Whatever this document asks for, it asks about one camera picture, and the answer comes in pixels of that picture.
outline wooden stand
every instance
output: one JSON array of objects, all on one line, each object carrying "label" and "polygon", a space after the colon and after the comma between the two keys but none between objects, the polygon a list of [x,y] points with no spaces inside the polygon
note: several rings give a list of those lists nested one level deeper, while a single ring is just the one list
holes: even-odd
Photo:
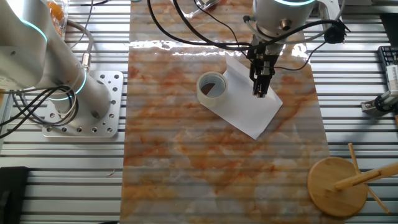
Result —
[{"label": "wooden stand", "polygon": [[311,199],[329,215],[350,217],[363,208],[369,192],[384,211],[390,213],[366,183],[398,174],[398,163],[361,174],[352,144],[349,149],[353,164],[339,157],[329,157],[313,165],[307,179]]}]

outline wooden dowel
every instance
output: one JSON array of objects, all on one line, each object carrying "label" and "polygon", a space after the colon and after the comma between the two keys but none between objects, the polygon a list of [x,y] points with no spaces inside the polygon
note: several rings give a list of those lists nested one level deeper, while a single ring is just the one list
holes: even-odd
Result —
[{"label": "wooden dowel", "polygon": [[341,180],[335,184],[335,188],[337,190],[344,190],[349,187],[353,187],[358,184],[363,184],[367,181],[373,180],[376,177],[379,177],[381,173],[375,171],[375,170],[370,170],[368,172],[365,172],[363,174],[356,175],[354,177],[348,177],[347,179]]},{"label": "wooden dowel", "polygon": [[[361,174],[361,171],[359,170],[358,163],[356,162],[356,156],[355,156],[355,151],[354,151],[354,146],[352,143],[348,144],[349,148],[349,153],[351,154],[351,158],[353,160],[354,168],[355,168],[355,173],[357,175]],[[383,204],[383,202],[379,199],[379,197],[373,192],[373,190],[365,184],[366,187],[368,188],[369,194],[374,198],[374,200],[380,205],[380,207],[386,212],[388,215],[391,214],[390,210]]]},{"label": "wooden dowel", "polygon": [[351,158],[353,160],[355,172],[356,172],[356,174],[361,174],[361,171],[359,170],[358,162],[356,162],[356,156],[355,156],[353,143],[349,143],[348,148],[349,148],[349,153],[351,154]]},{"label": "wooden dowel", "polygon": [[379,197],[373,192],[372,189],[368,186],[368,192],[372,195],[372,197],[375,199],[375,201],[380,205],[380,207],[386,212],[388,215],[391,214],[390,210],[383,204],[383,202],[379,199]]},{"label": "wooden dowel", "polygon": [[398,162],[382,168],[367,171],[363,174],[359,174],[354,177],[349,177],[347,179],[341,180],[335,184],[335,188],[337,190],[343,190],[358,184],[370,183],[397,174],[398,174]]}]

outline blue light ring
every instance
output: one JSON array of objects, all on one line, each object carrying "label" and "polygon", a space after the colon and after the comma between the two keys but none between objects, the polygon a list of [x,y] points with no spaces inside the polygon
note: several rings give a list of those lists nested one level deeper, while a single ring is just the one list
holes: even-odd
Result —
[{"label": "blue light ring", "polygon": [[290,1],[286,1],[286,0],[275,0],[275,1],[279,2],[281,4],[288,5],[288,6],[304,6],[306,4],[313,3],[316,0],[308,0],[308,1],[304,1],[304,2],[290,2]]},{"label": "blue light ring", "polygon": [[[83,83],[81,84],[80,88],[75,92],[76,95],[83,89],[84,85],[86,84],[86,80],[87,80],[87,73],[86,73],[86,70],[85,70],[85,79],[83,80]],[[55,100],[55,101],[62,101],[62,100],[67,100],[68,97],[65,97],[65,98],[62,98],[62,99],[51,99],[51,98],[49,98],[49,99],[50,100]]]},{"label": "blue light ring", "polygon": [[35,26],[35,25],[34,25],[33,23],[31,23],[31,22],[28,22],[28,21],[26,21],[26,20],[24,20],[24,19],[21,19],[21,18],[19,18],[19,19],[20,19],[21,22],[23,22],[25,25],[30,26],[31,28],[37,30],[40,34],[42,34],[42,36],[43,36],[44,39],[45,39],[45,42],[48,43],[47,37],[45,36],[44,32],[43,32],[41,29],[39,29],[37,26]]}]

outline black clip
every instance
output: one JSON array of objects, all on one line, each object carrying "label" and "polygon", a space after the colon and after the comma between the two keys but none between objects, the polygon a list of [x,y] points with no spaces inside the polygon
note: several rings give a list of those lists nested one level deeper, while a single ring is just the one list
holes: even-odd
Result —
[{"label": "black clip", "polygon": [[328,44],[340,44],[344,42],[345,36],[347,36],[346,30],[351,32],[350,29],[341,21],[338,20],[337,24],[332,24],[329,29],[325,32],[325,42]]}]

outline round wooden base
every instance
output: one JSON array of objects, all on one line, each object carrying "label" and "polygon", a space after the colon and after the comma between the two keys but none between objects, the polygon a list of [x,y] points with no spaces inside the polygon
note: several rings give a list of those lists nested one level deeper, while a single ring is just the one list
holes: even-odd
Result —
[{"label": "round wooden base", "polygon": [[368,189],[364,184],[336,190],[335,183],[356,175],[354,165],[339,157],[314,164],[307,179],[308,192],[315,205],[335,217],[350,217],[365,205]]}]

